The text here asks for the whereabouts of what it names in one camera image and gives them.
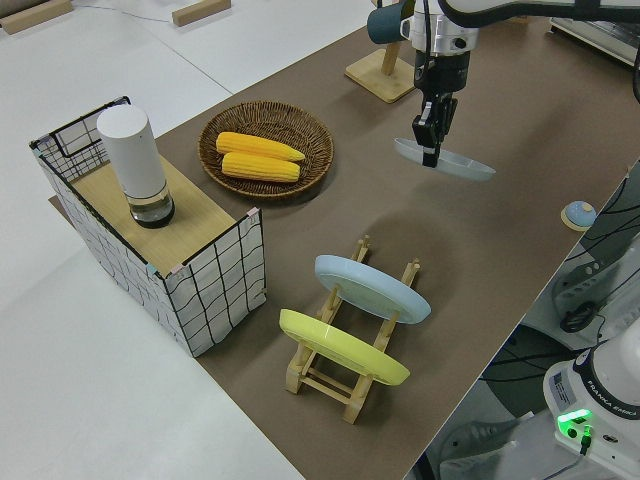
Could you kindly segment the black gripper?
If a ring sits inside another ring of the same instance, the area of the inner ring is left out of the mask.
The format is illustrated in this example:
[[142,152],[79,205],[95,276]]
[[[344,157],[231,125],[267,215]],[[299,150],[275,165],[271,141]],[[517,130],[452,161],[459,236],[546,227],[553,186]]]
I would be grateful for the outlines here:
[[441,144],[449,134],[458,100],[452,95],[467,83],[470,53],[428,56],[417,51],[414,61],[414,86],[426,98],[422,112],[412,122],[417,144],[422,148],[422,165],[436,168]]

